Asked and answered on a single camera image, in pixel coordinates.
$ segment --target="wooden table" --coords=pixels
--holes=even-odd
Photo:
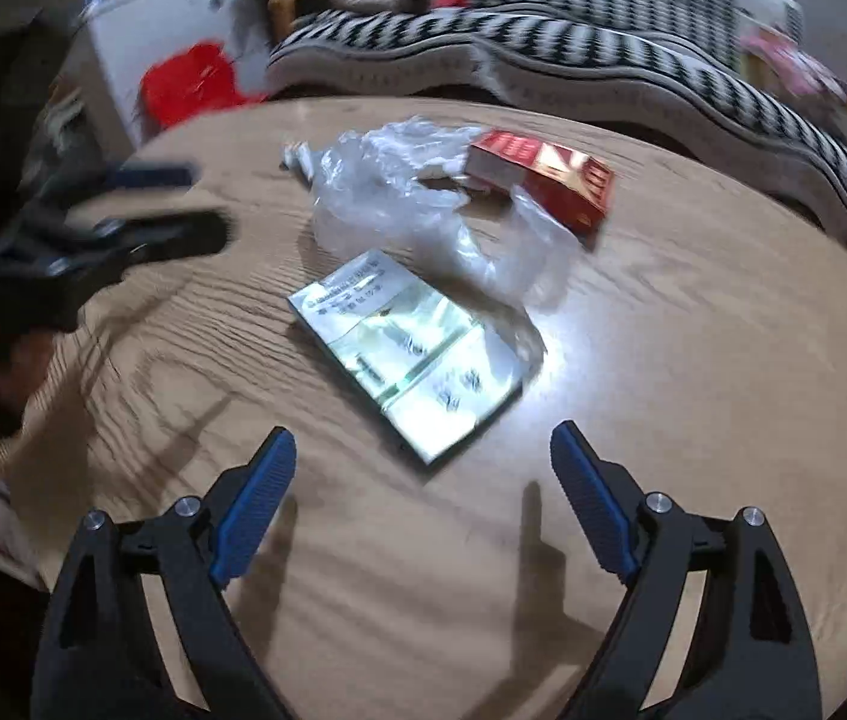
[[[278,167],[281,143],[319,146],[411,114],[542,134],[619,176],[569,299],[531,314],[547,349],[535,380],[432,475],[396,452],[292,320],[286,296],[338,263]],[[623,595],[550,470],[550,431],[574,418],[606,459],[691,512],[767,512],[806,605],[825,707],[847,695],[847,252],[833,241],[660,148],[449,101],[264,105],[167,132],[143,156],[203,165],[194,191],[155,203],[222,205],[240,237],[218,257],[138,271],[61,344],[9,463],[47,576],[91,505],[117,519],[161,512],[285,425],[297,478],[228,602],[298,715],[551,718]],[[674,685],[701,587],[687,586],[656,698]],[[165,608],[156,614],[178,661]]]

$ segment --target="clear plastic bag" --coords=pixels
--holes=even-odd
[[[364,135],[346,132],[321,152],[306,143],[288,146],[284,164],[312,188],[316,243],[340,259],[371,248],[407,248],[428,274],[460,277],[511,306],[554,309],[579,256],[574,234],[513,187],[503,253],[490,259],[458,213],[468,196],[420,183],[459,176],[466,148],[481,131],[413,117]]]

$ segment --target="red box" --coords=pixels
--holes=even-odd
[[[579,236],[596,232],[607,218],[613,171],[575,148],[493,129],[470,143],[463,172],[507,193],[520,184]]]

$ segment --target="couch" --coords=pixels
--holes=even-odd
[[[281,18],[288,1],[271,0],[273,95],[482,90],[499,103],[661,136],[847,240],[847,146],[740,74],[748,20],[799,43],[795,1],[468,0],[422,15],[324,9],[292,25]]]

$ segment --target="blue rubber grip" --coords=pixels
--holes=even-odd
[[[630,522],[566,424],[550,437],[550,461],[600,567],[627,584],[639,568]]]
[[[264,447],[253,470],[217,529],[210,577],[220,587],[247,573],[273,514],[297,471],[297,442],[284,430]]]

